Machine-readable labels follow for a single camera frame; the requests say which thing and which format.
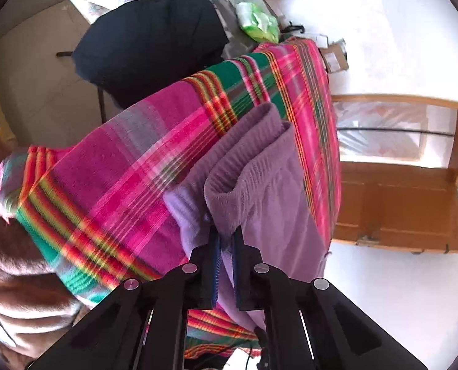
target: glass pane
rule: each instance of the glass pane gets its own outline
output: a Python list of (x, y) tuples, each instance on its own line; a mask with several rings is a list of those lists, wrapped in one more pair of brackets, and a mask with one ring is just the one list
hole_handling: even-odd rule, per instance
[(394, 128), (454, 134), (457, 110), (411, 103), (334, 103), (338, 128)]
[(448, 168), (453, 137), (398, 131), (338, 131), (340, 159)]

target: brown cloth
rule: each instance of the brown cloth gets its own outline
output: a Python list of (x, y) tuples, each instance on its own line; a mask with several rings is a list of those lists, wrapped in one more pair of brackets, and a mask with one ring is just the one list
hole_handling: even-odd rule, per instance
[[(0, 141), (0, 162), (8, 154)], [(0, 342), (8, 368), (23, 370), (87, 311), (50, 271), (23, 227), (0, 217), (0, 325), (16, 344)]]

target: paper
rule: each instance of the paper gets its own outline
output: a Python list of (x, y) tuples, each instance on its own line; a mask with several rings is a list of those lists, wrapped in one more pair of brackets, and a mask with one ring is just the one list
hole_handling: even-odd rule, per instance
[(324, 55), (325, 60), (330, 68), (330, 72), (338, 72), (340, 71), (340, 64), (338, 63), (337, 57), (335, 53), (326, 53)]
[(310, 33), (301, 31), (294, 31), (292, 32), (293, 36), (296, 37), (303, 37), (305, 39), (310, 39), (316, 43), (316, 47), (319, 49), (327, 49), (328, 48), (328, 36), (322, 35), (320, 33)]

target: purple fleece cloth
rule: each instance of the purple fleece cloth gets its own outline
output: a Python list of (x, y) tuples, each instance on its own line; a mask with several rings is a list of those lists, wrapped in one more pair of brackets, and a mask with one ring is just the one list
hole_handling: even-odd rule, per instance
[(265, 330), (262, 311), (236, 308), (231, 236), (241, 225), (244, 242), (265, 263), (311, 282), (322, 276), (327, 253), (311, 217), (294, 127), (265, 103), (239, 120), (191, 169), (164, 201), (179, 224), (186, 255), (208, 241), (210, 217), (221, 235), (218, 302), (238, 325)]

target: plaid cloth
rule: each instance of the plaid cloth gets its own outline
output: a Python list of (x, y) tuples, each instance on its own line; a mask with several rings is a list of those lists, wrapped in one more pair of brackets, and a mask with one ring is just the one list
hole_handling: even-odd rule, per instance
[[(163, 192), (264, 102), (295, 127), (310, 212), (328, 246), (340, 205), (335, 118), (320, 54), (296, 38), (177, 82), (74, 148), (10, 157), (0, 166), (0, 214), (16, 217), (82, 300), (100, 302), (125, 278), (156, 279), (188, 260)], [(188, 336), (187, 358), (256, 339), (220, 306), (191, 310)]]

